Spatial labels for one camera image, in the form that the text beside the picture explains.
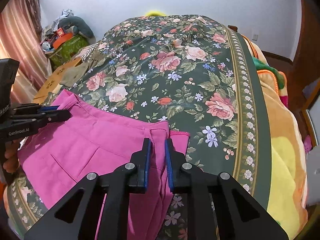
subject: human hand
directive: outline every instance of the human hand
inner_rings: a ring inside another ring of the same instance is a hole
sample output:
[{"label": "human hand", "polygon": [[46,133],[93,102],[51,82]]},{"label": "human hand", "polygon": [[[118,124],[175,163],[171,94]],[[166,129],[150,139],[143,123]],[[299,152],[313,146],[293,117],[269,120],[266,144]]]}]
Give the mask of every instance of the human hand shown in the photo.
[{"label": "human hand", "polygon": [[23,138],[5,143],[4,157],[8,160],[3,164],[3,168],[8,173],[14,173],[19,167],[18,149],[22,140]]}]

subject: beige cloth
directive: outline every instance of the beige cloth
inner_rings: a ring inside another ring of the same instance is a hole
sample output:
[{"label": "beige cloth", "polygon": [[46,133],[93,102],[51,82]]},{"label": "beige cloth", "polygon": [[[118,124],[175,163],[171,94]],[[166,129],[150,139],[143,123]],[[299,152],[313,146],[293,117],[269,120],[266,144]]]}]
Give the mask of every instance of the beige cloth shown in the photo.
[{"label": "beige cloth", "polygon": [[81,63],[79,66],[68,68],[60,81],[60,85],[72,87],[87,72],[88,62]]}]

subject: orange box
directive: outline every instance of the orange box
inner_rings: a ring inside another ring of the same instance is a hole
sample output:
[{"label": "orange box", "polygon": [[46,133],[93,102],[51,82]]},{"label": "orange box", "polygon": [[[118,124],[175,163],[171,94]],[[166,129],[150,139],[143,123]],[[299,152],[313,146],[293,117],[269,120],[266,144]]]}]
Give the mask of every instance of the orange box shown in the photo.
[{"label": "orange box", "polygon": [[54,49],[59,48],[59,46],[66,41],[70,40],[73,37],[73,33],[67,33],[66,35],[63,35],[62,37],[58,38],[52,45]]},{"label": "orange box", "polygon": [[59,38],[62,37],[63,35],[65,35],[65,33],[64,33],[64,31],[63,31],[62,28],[59,28],[59,29],[57,30],[57,35],[58,35]]}]

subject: yellow fluffy object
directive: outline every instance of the yellow fluffy object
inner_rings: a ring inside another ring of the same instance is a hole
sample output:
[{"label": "yellow fluffy object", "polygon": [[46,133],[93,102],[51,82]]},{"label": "yellow fluffy object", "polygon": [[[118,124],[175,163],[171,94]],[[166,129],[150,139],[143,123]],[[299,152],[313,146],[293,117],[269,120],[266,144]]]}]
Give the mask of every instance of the yellow fluffy object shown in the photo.
[{"label": "yellow fluffy object", "polygon": [[166,16],[166,14],[159,11],[149,11],[146,16]]}]

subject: blanket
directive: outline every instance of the blanket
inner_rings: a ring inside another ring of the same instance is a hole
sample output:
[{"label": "blanket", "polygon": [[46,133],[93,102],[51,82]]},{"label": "blanket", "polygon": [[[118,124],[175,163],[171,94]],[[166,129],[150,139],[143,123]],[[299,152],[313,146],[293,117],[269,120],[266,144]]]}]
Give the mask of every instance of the blanket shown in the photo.
[{"label": "blanket", "polygon": [[[186,160],[232,174],[293,239],[306,221],[302,142],[246,42],[204,16],[129,19],[86,55],[89,68],[69,89],[105,111],[189,132]],[[6,195],[22,235],[47,210],[23,174]],[[186,206],[184,195],[173,197],[158,238],[186,239]]]}]

